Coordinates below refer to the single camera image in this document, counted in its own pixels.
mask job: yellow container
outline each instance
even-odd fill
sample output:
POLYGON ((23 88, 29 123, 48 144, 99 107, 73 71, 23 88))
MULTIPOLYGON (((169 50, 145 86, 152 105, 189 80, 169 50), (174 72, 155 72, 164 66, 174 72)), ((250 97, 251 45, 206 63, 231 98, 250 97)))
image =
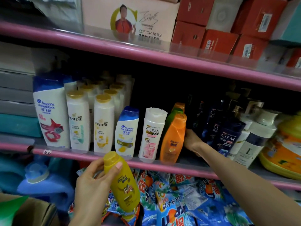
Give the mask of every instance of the yellow container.
POLYGON ((140 202, 140 192, 130 167, 116 152, 109 152, 103 157, 104 172, 107 174, 116 163, 122 162, 121 172, 111 184, 111 190, 123 211, 130 213, 140 202))
POLYGON ((301 180, 301 111, 278 125, 259 159, 267 170, 301 180))

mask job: teal box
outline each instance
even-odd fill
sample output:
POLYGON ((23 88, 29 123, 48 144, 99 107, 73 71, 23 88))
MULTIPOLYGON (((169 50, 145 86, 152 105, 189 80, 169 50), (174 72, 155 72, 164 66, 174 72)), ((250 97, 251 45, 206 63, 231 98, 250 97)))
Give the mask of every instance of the teal box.
POLYGON ((273 44, 298 46, 301 44, 301 0, 291 0, 271 36, 273 44))
POLYGON ((38 118, 0 113, 0 132, 29 137, 42 137, 38 118))

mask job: green object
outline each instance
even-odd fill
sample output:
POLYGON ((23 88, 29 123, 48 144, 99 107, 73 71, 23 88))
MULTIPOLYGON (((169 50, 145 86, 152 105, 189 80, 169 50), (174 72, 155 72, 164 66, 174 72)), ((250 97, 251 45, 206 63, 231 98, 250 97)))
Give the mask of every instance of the green object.
POLYGON ((11 201, 0 202, 0 225, 11 226, 13 218, 28 196, 19 197, 11 201))
POLYGON ((171 113, 168 115, 168 117, 166 118, 166 121, 165 121, 165 125, 164 125, 164 128, 163 128, 163 131, 162 131, 161 139, 164 138, 164 136, 165 136, 167 130, 169 129, 171 123, 175 119, 175 115, 176 114, 183 114, 183 109, 181 109, 181 108, 174 108, 171 111, 171 113))

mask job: pink shelf edge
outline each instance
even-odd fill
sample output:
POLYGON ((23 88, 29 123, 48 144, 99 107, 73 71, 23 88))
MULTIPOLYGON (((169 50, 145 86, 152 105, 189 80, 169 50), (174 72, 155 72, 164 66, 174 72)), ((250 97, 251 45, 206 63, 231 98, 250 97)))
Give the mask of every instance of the pink shelf edge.
MULTIPOLYGON (((45 149, 34 148, 32 153, 36 155, 44 155, 44 150, 45 149)), ((80 161, 93 161, 100 158, 100 156, 92 156, 92 155, 70 153, 70 152, 63 152, 63 151, 52 151, 50 154, 47 154, 47 156, 80 160, 80 161)), ((178 168, 176 166, 170 166, 170 165, 158 165, 158 164, 151 164, 151 163, 144 163, 144 162, 135 162, 131 160, 127 161, 127 163, 130 167, 138 168, 141 170, 161 171, 161 172, 167 172, 173 174, 190 175, 190 176, 201 177, 201 178, 212 178, 217 180, 219 179, 217 175, 211 171, 198 171, 193 169, 178 168)), ((271 182, 275 187, 279 189, 301 191, 301 184, 274 181, 274 180, 269 180, 269 182, 271 182)))
POLYGON ((13 144, 13 143, 2 143, 0 142, 0 149, 7 151, 16 151, 16 152, 28 152, 28 145, 24 144, 13 144))
POLYGON ((266 86, 301 91, 301 80, 298 79, 172 55, 88 36, 39 29, 4 21, 0 21, 0 34, 266 86))

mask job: brown cardboard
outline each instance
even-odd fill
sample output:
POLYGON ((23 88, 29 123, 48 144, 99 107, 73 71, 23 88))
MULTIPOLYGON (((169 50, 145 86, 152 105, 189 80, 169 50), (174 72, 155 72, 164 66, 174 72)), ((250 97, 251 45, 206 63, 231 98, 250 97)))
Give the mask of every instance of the brown cardboard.
MULTIPOLYGON (((0 193, 0 202, 18 197, 0 193)), ((53 204, 29 197, 17 211, 13 226, 60 226, 57 209, 53 204)))

